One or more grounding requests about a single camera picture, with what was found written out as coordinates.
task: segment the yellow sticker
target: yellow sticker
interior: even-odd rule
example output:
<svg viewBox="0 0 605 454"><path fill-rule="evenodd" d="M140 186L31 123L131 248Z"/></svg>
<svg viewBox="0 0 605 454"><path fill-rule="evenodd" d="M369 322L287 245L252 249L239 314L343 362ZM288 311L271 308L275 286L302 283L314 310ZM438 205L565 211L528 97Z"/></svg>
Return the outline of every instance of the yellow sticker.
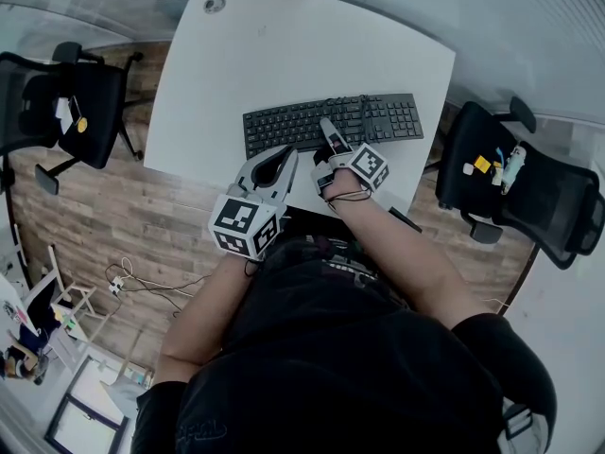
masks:
<svg viewBox="0 0 605 454"><path fill-rule="evenodd" d="M475 167L481 170L483 173L487 173L487 171L490 169L490 166L490 162L488 162L481 155L479 155L475 160Z"/></svg>
<svg viewBox="0 0 605 454"><path fill-rule="evenodd" d="M81 117L78 121L78 132L85 132L88 128L88 119Z"/></svg>

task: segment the floor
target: floor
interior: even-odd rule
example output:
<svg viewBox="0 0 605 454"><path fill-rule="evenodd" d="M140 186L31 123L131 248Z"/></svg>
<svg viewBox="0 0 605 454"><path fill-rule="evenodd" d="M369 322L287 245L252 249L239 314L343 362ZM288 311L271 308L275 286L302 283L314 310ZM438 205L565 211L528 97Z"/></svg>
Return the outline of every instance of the floor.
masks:
<svg viewBox="0 0 605 454"><path fill-rule="evenodd" d="M128 54L141 51L145 59L130 71L128 99L153 97L169 43L125 45L100 50L106 62L124 65ZM128 110L125 122L135 148L145 149L151 105ZM441 125L449 128L456 110L443 111ZM429 162L440 155L436 144ZM52 167L68 155L54 148L29 148L11 153L16 183L12 188L15 221L19 224L32 280L48 262L46 246L54 244L61 273L99 291L93 303L101 312L113 313L96 341L124 356L138 329L143 335L133 361L153 367L162 336L173 321L177 306L187 297L165 291L154 295L132 279L118 302L108 291L108 281L125 275L119 266L127 257L134 275L172 287L198 281L212 271L220 257L206 227L220 190L143 167L130 157L121 140L103 170L74 166L60 176L60 193L53 197L36 184L34 166ZM533 244L513 230L505 231L498 244L485 246L468 237L469 227L456 212L442 211L435 199L437 172L422 178L409 217L423 233L442 245L460 269L472 291L494 310L506 301ZM198 285L181 288L194 294ZM84 327L92 329L94 320Z"/></svg>

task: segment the black device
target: black device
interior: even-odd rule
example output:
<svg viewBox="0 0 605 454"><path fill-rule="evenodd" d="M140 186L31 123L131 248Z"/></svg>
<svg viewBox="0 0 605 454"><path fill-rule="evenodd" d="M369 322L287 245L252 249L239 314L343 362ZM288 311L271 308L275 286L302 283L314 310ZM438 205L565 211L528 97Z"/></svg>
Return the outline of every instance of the black device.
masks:
<svg viewBox="0 0 605 454"><path fill-rule="evenodd" d="M351 144L424 137L412 94L336 97L243 114L246 156L280 145L299 152L322 148L323 117Z"/></svg>

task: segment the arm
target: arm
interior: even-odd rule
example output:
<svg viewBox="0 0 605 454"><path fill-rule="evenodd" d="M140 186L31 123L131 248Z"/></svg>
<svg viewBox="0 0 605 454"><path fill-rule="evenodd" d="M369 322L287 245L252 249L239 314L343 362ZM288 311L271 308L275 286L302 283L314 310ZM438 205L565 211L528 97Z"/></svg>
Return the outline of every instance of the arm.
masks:
<svg viewBox="0 0 605 454"><path fill-rule="evenodd" d="M221 348L223 333L248 290L247 260L225 255L212 276L170 326L162 343L154 384L188 382ZM248 265L248 273L253 271Z"/></svg>
<svg viewBox="0 0 605 454"><path fill-rule="evenodd" d="M337 171L324 198L360 190L348 169ZM491 312L467 288L449 258L430 240L395 218L375 201L333 201L338 215L380 270L415 308L448 328Z"/></svg>

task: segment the white cube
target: white cube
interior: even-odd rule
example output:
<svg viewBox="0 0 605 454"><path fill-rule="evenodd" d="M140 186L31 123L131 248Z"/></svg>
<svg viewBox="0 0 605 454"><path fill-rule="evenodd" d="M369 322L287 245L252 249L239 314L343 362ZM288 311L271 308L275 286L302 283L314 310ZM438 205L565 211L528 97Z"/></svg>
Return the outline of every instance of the white cube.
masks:
<svg viewBox="0 0 605 454"><path fill-rule="evenodd" d="M208 229L219 249L257 260L280 232L276 211L266 203L220 195Z"/></svg>
<svg viewBox="0 0 605 454"><path fill-rule="evenodd" d="M387 159L367 143L363 143L357 149L347 167L372 192L375 192L389 175Z"/></svg>

